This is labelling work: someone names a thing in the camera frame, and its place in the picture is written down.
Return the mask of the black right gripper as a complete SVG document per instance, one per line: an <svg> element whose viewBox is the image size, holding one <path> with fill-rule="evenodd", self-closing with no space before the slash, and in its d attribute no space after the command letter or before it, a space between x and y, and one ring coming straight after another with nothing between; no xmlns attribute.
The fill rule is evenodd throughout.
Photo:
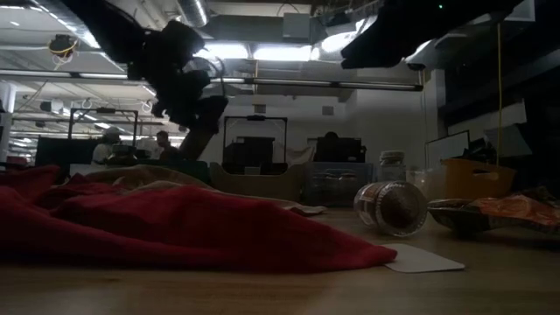
<svg viewBox="0 0 560 315"><path fill-rule="evenodd" d="M444 34L445 13L444 1L385 1L381 19L341 51L341 66L344 69L396 66L422 43Z"/></svg>

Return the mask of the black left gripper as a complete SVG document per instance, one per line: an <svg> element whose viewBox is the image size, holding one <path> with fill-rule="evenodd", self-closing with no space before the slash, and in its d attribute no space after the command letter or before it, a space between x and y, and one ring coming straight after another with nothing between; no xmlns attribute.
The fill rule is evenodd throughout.
<svg viewBox="0 0 560 315"><path fill-rule="evenodd" d="M189 94L186 89L162 87L164 84L192 85L205 88L210 77L204 70L186 72L185 66L194 54L204 47L204 39L187 24L172 20L161 31L143 28L139 48L139 75L156 92L151 114L167 117L171 123L189 126ZM218 94L203 94L193 105L197 119L219 119L228 105L226 84L221 83Z"/></svg>

